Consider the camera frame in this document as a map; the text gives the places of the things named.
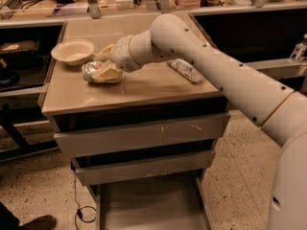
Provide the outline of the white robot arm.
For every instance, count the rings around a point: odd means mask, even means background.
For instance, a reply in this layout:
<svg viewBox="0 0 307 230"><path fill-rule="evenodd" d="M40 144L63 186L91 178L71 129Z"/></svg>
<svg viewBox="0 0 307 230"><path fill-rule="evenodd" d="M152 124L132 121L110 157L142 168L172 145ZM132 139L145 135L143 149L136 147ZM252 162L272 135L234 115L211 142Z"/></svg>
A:
<svg viewBox="0 0 307 230"><path fill-rule="evenodd" d="M133 72L150 62L181 58L282 150L272 185L267 230L307 230L307 98L198 38L174 14L161 14L140 34L127 35L95 58Z"/></svg>

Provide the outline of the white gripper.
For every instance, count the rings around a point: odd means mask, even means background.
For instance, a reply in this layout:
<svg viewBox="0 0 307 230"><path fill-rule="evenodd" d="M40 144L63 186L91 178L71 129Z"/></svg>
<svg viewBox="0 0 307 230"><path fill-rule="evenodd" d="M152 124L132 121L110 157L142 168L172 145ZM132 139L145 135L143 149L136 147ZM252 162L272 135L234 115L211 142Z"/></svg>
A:
<svg viewBox="0 0 307 230"><path fill-rule="evenodd" d="M109 44L95 55L95 61L102 61L94 67L95 72L92 78L95 81L99 83L118 83L121 81L122 73L117 67L128 73L141 68L130 52L131 39L131 34L124 36L115 45Z"/></svg>

